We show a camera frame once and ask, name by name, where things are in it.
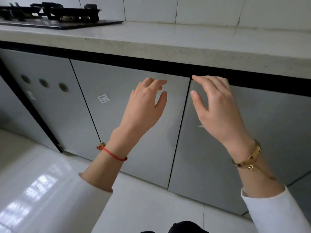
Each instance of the white sleeve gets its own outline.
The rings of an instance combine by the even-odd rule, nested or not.
[[[277,196],[266,199],[242,198],[259,233],[311,233],[311,227],[287,187]]]
[[[62,188],[62,196],[53,201],[54,211],[39,232],[90,233],[111,195],[76,175]]]

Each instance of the tiled wall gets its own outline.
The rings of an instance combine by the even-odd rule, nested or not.
[[[97,4],[101,19],[311,30],[311,0],[0,0],[64,7]]]

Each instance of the black cabinet trim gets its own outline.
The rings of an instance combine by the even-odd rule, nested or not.
[[[0,48],[51,55],[73,60],[95,62],[156,73],[172,74],[183,77],[213,75],[227,78],[233,86],[261,89],[311,97],[311,79],[295,78],[273,74],[253,73],[208,66],[110,55],[81,50],[70,50],[49,46],[0,41]]]
[[[56,148],[59,150],[60,153],[63,152],[59,142],[57,141],[56,137],[53,135],[49,127],[43,121],[37,110],[34,108],[32,103],[29,101],[23,90],[20,88],[18,83],[14,80],[9,70],[6,68],[2,60],[0,59],[0,76],[6,82],[6,84],[11,88],[14,94],[18,97],[18,99],[22,102],[25,108],[29,111],[29,113],[33,116],[36,122],[40,125],[46,135],[50,138]]]

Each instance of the red string bracelet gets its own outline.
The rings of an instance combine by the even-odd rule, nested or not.
[[[100,150],[104,150],[106,151],[108,154],[110,154],[112,157],[114,157],[115,159],[119,160],[119,161],[126,161],[127,157],[125,157],[125,159],[120,159],[119,157],[115,156],[113,153],[111,153],[109,150],[107,150],[105,147],[100,146],[99,147]]]

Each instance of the finger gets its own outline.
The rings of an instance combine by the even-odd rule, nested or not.
[[[190,94],[196,113],[199,117],[199,120],[201,121],[208,113],[208,110],[205,108],[200,95],[196,91],[191,91]]]
[[[142,82],[139,82],[138,83],[138,85],[137,85],[137,87],[136,87],[136,89],[135,89],[135,91],[137,91],[138,90],[138,88],[140,87],[140,85],[142,84]]]
[[[192,79],[203,86],[203,89],[206,92],[207,97],[210,97],[218,92],[217,87],[209,78],[192,75]]]
[[[161,90],[162,86],[167,83],[167,80],[154,80],[151,85],[149,86],[150,89],[153,91]]]
[[[150,84],[154,81],[153,78],[146,78],[143,82],[142,82],[142,87],[146,88],[148,86],[150,86]]]
[[[160,95],[160,98],[156,104],[156,108],[159,112],[160,115],[162,115],[164,108],[166,106],[166,102],[167,102],[167,91],[163,91]]]
[[[228,82],[228,79],[226,79],[226,78],[222,78],[222,77],[217,77],[220,81],[222,81],[222,83],[224,84],[224,86],[228,89],[228,90],[230,90],[230,84],[229,84],[229,82]]]
[[[226,86],[223,84],[223,82],[219,78],[215,76],[203,76],[203,77],[211,80],[220,92],[227,90]]]

